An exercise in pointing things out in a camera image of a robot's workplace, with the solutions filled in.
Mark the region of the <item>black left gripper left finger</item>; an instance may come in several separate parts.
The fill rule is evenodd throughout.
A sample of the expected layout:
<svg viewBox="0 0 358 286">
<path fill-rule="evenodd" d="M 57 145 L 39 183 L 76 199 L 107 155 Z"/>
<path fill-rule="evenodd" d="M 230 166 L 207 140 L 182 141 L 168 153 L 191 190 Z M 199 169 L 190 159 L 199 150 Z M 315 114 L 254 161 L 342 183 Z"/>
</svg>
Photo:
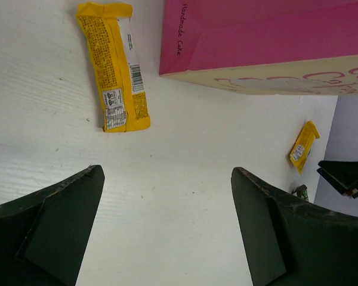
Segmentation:
<svg viewBox="0 0 358 286">
<path fill-rule="evenodd" d="M 103 186 L 92 165 L 0 204 L 0 285 L 75 285 Z"/>
</svg>

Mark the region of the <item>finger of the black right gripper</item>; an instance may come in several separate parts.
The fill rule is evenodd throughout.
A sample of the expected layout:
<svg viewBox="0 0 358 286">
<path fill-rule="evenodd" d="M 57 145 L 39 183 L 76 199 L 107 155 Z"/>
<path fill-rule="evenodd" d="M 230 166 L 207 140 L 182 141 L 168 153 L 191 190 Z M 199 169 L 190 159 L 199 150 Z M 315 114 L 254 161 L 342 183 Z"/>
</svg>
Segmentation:
<svg viewBox="0 0 358 286">
<path fill-rule="evenodd" d="M 317 172 L 339 194 L 358 198 L 358 161 L 320 161 Z"/>
</svg>

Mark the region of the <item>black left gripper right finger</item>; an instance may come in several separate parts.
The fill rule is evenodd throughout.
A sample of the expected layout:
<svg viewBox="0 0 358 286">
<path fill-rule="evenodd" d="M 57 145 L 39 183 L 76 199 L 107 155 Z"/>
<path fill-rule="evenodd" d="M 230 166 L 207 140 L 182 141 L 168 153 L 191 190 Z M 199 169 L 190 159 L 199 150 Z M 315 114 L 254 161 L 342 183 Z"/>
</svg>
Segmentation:
<svg viewBox="0 0 358 286">
<path fill-rule="evenodd" d="M 309 203 L 241 167 L 231 184 L 254 285 L 358 285 L 358 217 Z"/>
</svg>

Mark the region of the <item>yellow snack bar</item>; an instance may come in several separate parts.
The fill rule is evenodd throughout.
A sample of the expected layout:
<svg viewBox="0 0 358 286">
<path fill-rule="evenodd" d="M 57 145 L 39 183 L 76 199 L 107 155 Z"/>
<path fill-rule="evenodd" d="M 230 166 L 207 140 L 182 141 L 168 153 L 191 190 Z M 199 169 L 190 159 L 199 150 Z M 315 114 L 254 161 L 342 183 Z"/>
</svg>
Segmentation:
<svg viewBox="0 0 358 286">
<path fill-rule="evenodd" d="M 320 138 L 320 134 L 313 121 L 307 121 L 301 129 L 298 138 L 289 154 L 289 159 L 298 173 L 301 175 L 307 161 L 307 157 L 314 144 Z"/>
<path fill-rule="evenodd" d="M 79 4 L 76 18 L 88 44 L 104 113 L 104 132 L 150 127 L 146 91 L 131 35 L 126 3 Z"/>
</svg>

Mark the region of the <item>paper bag with pink handles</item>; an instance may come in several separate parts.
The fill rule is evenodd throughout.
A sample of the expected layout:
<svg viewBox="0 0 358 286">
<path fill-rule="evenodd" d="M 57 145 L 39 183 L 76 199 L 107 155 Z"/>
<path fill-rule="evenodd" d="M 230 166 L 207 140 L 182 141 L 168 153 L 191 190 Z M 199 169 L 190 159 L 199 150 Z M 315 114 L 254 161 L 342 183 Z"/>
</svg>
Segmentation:
<svg viewBox="0 0 358 286">
<path fill-rule="evenodd" d="M 247 95 L 358 95 L 358 1 L 166 1 L 159 74 Z"/>
</svg>

